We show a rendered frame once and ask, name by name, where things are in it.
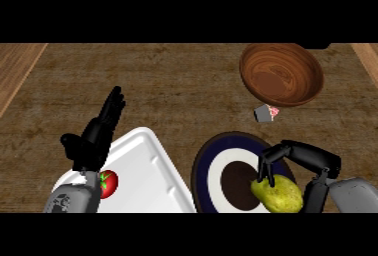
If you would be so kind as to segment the pink frosted cupcake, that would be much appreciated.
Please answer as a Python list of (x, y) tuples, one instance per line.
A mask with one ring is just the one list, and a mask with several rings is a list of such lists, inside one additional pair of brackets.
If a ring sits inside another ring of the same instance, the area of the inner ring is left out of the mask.
[(277, 113), (279, 113), (279, 109), (264, 104), (254, 109), (255, 120), (258, 122), (271, 122)]

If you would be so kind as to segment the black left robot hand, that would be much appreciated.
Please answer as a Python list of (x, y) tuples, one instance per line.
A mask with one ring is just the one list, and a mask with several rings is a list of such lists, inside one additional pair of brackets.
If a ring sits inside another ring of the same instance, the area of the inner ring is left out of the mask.
[(82, 134), (60, 136), (66, 158), (74, 171), (99, 171), (105, 165), (115, 127), (125, 107), (121, 87), (115, 86), (105, 100), (99, 115), (90, 120)]

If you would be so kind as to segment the brown wooden bowl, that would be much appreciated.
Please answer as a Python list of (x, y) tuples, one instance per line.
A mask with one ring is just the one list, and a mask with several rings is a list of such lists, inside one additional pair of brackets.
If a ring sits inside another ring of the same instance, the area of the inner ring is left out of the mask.
[(319, 95), (325, 75), (311, 53), (295, 43), (252, 43), (239, 59), (242, 82), (255, 98), (295, 107)]

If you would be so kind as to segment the black appliance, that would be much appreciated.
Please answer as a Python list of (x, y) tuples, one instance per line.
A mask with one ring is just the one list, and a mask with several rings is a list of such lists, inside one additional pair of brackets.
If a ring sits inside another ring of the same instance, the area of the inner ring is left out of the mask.
[(330, 43), (298, 43), (298, 45), (304, 48), (304, 49), (326, 49), (330, 45)]

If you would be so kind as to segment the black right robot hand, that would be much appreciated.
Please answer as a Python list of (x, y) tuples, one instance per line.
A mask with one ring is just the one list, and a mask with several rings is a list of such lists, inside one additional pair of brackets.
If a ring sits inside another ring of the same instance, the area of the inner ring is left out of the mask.
[(282, 140), (277, 145), (263, 150), (258, 157), (258, 183), (267, 179), (268, 185), (274, 185), (271, 165), (283, 157), (316, 174), (305, 186), (301, 212), (320, 213), (329, 192), (326, 181), (338, 177), (341, 157), (313, 145)]

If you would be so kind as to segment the dark blue and white plate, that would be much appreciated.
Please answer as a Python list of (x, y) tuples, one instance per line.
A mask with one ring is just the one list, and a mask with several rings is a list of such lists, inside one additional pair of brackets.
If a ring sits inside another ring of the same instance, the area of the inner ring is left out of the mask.
[(258, 156), (270, 145), (245, 132), (215, 135), (198, 151), (192, 195), (199, 213), (267, 213), (251, 192)]

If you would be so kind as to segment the red tomato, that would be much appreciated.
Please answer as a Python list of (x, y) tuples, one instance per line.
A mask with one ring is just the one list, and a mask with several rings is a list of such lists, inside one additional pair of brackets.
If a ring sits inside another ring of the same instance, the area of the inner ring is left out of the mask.
[(100, 172), (100, 198), (106, 199), (115, 192), (118, 188), (118, 175), (112, 170), (105, 170)]

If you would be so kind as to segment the white rectangular tray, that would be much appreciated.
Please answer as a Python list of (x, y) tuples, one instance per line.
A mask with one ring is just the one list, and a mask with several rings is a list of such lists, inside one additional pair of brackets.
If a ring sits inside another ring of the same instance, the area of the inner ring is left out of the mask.
[[(113, 194), (100, 198), (96, 213), (192, 213), (192, 196), (159, 140), (146, 127), (131, 130), (110, 143), (109, 154), (99, 173), (118, 175)], [(54, 189), (63, 184), (84, 184), (85, 171), (72, 169), (60, 176)]]

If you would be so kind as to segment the green pear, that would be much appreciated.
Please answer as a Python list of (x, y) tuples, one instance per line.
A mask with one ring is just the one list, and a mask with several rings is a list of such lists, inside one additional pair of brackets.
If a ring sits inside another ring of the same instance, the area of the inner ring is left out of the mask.
[(298, 213), (302, 208), (302, 195), (296, 184), (283, 175), (274, 174), (274, 186), (268, 179), (251, 182), (251, 192), (271, 213)]

